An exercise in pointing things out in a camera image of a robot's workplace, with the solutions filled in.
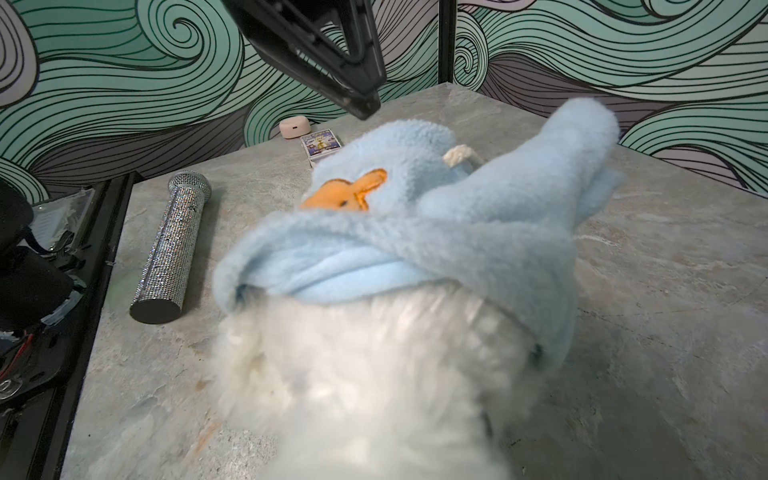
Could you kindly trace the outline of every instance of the black vertical post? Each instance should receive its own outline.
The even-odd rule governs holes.
[[[439,0],[438,83],[453,81],[457,0]]]

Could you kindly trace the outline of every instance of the patterned wall panel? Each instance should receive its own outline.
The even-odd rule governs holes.
[[[459,0],[455,81],[540,115],[593,96],[620,143],[768,194],[766,0]]]
[[[382,99],[436,84],[438,0],[373,6]],[[219,0],[0,0],[0,39],[0,177],[31,202],[343,114],[261,61]]]

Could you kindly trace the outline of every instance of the red wire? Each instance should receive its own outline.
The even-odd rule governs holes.
[[[35,334],[34,334],[34,333],[30,333],[30,334],[27,336],[27,339],[24,341],[24,343],[22,344],[22,346],[21,346],[21,347],[19,347],[18,351],[17,351],[17,352],[16,352],[16,354],[13,356],[13,360],[11,360],[11,362],[8,364],[8,366],[7,366],[7,367],[5,367],[5,368],[2,370],[2,372],[0,372],[0,382],[1,382],[1,381],[3,381],[3,380],[5,380],[5,377],[6,377],[6,376],[8,376],[8,374],[9,374],[9,373],[10,373],[10,372],[13,370],[13,367],[16,365],[16,362],[18,361],[19,357],[21,357],[21,356],[22,356],[22,353],[24,353],[24,351],[25,351],[26,349],[28,349],[28,348],[29,348],[29,346],[32,344],[32,339],[33,339],[33,338],[35,338]]]

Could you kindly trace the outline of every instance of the stuffed animal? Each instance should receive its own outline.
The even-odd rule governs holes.
[[[622,181],[618,135],[579,98],[482,166],[425,121],[318,163],[214,274],[217,404],[280,437],[260,478],[509,478],[494,437],[568,352],[574,229]]]

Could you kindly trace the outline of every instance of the microphone head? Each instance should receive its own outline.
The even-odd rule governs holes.
[[[205,201],[210,199],[211,188],[208,179],[202,174],[190,170],[183,170],[168,181],[168,191],[173,192],[176,187],[187,187],[199,190],[203,193]]]

